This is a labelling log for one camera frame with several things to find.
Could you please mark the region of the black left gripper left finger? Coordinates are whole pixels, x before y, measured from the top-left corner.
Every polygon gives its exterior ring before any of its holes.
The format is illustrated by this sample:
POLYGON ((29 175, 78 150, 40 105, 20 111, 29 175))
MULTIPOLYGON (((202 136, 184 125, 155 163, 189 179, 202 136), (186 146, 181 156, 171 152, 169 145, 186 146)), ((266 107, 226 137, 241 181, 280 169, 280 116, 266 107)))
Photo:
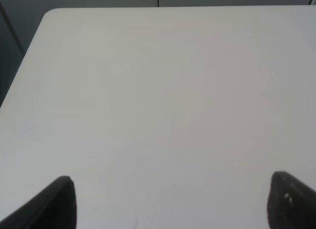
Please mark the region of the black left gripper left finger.
POLYGON ((73 180, 60 176, 1 220, 2 229, 75 229, 77 200, 73 180))

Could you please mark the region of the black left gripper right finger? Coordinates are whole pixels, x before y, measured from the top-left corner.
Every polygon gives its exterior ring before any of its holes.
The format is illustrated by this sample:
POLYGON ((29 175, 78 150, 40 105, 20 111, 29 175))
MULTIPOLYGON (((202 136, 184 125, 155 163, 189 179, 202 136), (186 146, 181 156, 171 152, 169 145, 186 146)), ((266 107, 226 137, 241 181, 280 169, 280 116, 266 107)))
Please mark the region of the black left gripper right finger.
POLYGON ((285 171, 274 172, 267 218, 271 229, 314 229, 316 191, 285 171))

